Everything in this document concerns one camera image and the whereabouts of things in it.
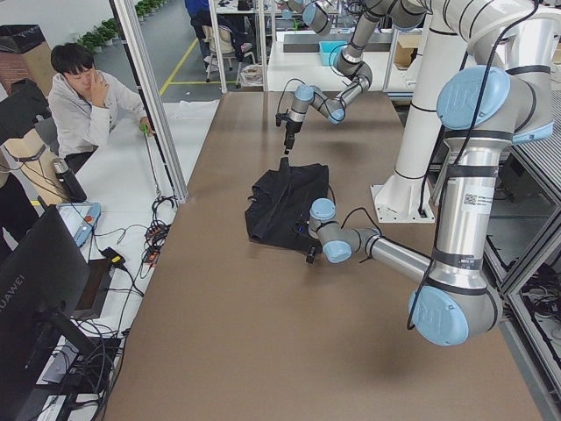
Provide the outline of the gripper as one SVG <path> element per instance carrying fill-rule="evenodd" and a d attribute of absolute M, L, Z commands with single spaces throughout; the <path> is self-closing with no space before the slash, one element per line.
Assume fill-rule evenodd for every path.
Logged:
<path fill-rule="evenodd" d="M 288 120 L 285 124 L 285 128 L 284 154 L 289 154 L 290 150 L 294 147 L 295 135 L 302 128 L 302 123 L 294 120 Z"/>
<path fill-rule="evenodd" d="M 308 251 L 306 256 L 306 262 L 308 264 L 313 264 L 316 255 L 321 254 L 323 252 L 323 246 L 318 238 L 314 238 L 312 236 L 307 237 L 307 242 L 308 242 Z"/>

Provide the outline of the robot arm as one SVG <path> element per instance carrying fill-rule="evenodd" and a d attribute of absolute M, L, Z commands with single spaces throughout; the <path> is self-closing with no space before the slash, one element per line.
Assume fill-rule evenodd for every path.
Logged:
<path fill-rule="evenodd" d="M 332 263 L 363 253 L 418 282 L 408 300 L 409 322 L 428 341 L 456 346 L 501 319 L 500 296 L 481 271 L 500 155 L 510 145 L 552 134 L 550 68 L 464 69 L 444 85 L 437 115 L 450 158 L 430 255 L 375 228 L 341 227 L 327 198 L 312 203 L 309 233 Z"/>
<path fill-rule="evenodd" d="M 295 135 L 301 130 L 309 107 L 337 125 L 344 120 L 347 105 L 370 89 L 373 72 L 363 61 L 363 52 L 382 18 L 389 16 L 396 27 L 408 31 L 422 22 L 426 12 L 427 9 L 417 1 L 364 1 L 351 40 L 337 51 L 332 62 L 336 71 L 350 83 L 333 98 L 314 85 L 301 83 L 296 88 L 291 108 L 275 116 L 277 126 L 286 123 L 284 153 L 288 154 L 293 148 Z"/>

